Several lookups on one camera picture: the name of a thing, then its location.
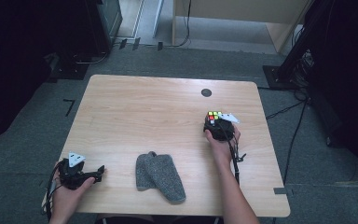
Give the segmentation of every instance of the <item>wrist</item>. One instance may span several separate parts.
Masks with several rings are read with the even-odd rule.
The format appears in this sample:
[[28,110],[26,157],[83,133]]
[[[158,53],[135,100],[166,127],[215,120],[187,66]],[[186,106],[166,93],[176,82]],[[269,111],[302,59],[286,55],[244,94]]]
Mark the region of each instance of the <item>wrist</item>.
[[226,158],[223,157],[214,157],[214,163],[216,164],[219,170],[221,169],[231,170],[230,168],[231,160],[227,160]]
[[230,164],[227,165],[226,163],[217,164],[217,172],[220,180],[224,180],[229,176],[234,176]]
[[66,224],[69,218],[52,216],[48,224]]

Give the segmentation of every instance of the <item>gray sock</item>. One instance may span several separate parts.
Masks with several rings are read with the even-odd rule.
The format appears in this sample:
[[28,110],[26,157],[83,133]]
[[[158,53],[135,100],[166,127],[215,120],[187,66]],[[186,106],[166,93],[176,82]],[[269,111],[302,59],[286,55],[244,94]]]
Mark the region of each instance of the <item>gray sock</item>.
[[157,188],[153,179],[147,173],[145,167],[145,161],[153,159],[155,155],[156,155],[155,152],[149,152],[149,154],[140,155],[136,160],[135,176],[136,176],[136,188],[138,190]]
[[151,151],[136,160],[136,188],[159,189],[171,203],[186,199],[182,180],[170,155],[157,155]]
[[171,203],[181,203],[186,199],[182,180],[170,155],[158,155],[146,160],[145,168],[157,188]]

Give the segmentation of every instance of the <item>table leg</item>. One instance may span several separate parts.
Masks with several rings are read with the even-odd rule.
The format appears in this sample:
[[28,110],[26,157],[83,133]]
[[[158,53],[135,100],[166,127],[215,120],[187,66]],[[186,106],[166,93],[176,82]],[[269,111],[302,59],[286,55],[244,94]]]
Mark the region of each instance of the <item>table leg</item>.
[[173,0],[173,13],[172,13],[172,45],[175,45],[176,35],[176,0]]
[[161,9],[162,9],[163,5],[164,5],[164,0],[159,0],[157,12],[156,12],[155,26],[154,26],[154,30],[153,30],[153,37],[156,36],[156,31],[157,31],[158,22],[159,22],[159,16],[161,15]]

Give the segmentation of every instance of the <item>person's right hand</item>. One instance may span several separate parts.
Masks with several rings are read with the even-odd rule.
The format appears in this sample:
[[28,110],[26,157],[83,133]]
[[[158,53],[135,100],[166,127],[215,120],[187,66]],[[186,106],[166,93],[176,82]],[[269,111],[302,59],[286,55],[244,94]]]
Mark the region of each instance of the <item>person's right hand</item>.
[[[238,131],[237,126],[234,126],[234,136],[237,141],[240,141],[241,133]],[[212,134],[209,130],[205,130],[206,139],[208,139],[209,143],[211,144],[212,153],[214,161],[218,166],[226,166],[229,167],[231,163],[231,152],[229,149],[229,145],[227,141],[218,141],[212,137]],[[235,139],[231,139],[231,145],[235,146]]]

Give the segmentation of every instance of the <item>black equipment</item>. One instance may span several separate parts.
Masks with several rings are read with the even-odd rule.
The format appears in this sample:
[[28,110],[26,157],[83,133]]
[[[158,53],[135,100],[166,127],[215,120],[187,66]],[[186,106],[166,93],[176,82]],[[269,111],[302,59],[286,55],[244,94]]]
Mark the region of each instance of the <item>black equipment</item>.
[[97,172],[83,173],[84,162],[82,161],[74,167],[69,166],[69,160],[63,159],[58,168],[60,172],[60,181],[68,189],[77,189],[85,180],[94,177],[94,184],[101,182],[103,179],[104,166],[101,166]]
[[48,40],[33,13],[28,1],[0,1],[0,134],[51,72],[43,58]]
[[234,137],[234,126],[225,119],[214,119],[214,123],[211,123],[209,116],[206,116],[203,131],[206,129],[211,132],[214,139],[219,141],[229,141]]
[[346,147],[358,157],[358,0],[314,1],[304,31],[284,63],[273,68],[274,78],[264,66],[270,87],[283,89],[279,81],[293,78],[305,53],[312,59],[305,88],[323,122],[326,144]]
[[123,20],[118,0],[52,0],[39,11],[60,57],[52,78],[83,79],[89,64],[110,52]]

